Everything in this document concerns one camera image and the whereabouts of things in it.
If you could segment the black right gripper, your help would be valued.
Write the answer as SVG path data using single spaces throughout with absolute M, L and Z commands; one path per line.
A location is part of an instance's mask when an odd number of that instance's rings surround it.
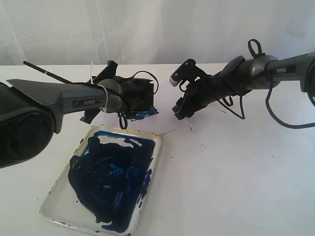
M 178 99 L 172 111 L 178 120 L 190 118 L 208 104 L 233 94 L 233 89 L 218 74 L 206 76 L 188 85 L 184 96 Z

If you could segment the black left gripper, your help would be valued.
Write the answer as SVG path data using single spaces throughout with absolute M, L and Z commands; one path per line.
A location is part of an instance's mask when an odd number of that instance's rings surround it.
M 99 84 L 106 79 L 113 79 L 116 76 L 117 63 L 109 60 L 107 66 L 97 75 L 92 76 L 92 82 Z M 132 112 L 146 112 L 154 104 L 154 84 L 150 79 L 143 78 L 123 78 L 118 77 L 118 82 L 122 87 L 123 97 L 129 104 Z M 85 110 L 80 121 L 91 123 L 98 115 L 98 109 Z

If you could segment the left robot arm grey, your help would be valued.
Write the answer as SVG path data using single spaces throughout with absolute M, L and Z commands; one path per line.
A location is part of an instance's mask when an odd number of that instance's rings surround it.
M 71 82 L 36 65 L 32 68 L 54 79 L 36 82 L 10 79 L 0 85 L 0 166 L 28 161 L 41 153 L 54 134 L 59 134 L 66 114 L 83 112 L 81 121 L 91 123 L 100 113 L 116 113 L 121 129 L 136 113 L 154 105 L 159 83 L 116 74 L 118 65 L 107 66 L 87 82 Z

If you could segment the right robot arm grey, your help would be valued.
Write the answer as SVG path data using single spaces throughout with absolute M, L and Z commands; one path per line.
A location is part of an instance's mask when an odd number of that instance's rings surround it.
M 206 74 L 196 66 L 195 60 L 188 59 L 170 76 L 174 87 L 188 83 L 172 111 L 179 120 L 190 118 L 215 101 L 244 96 L 256 89 L 269 89 L 284 81 L 299 81 L 301 91 L 314 102 L 314 53 L 282 60 L 265 54 L 249 60 L 237 56 L 214 75 Z

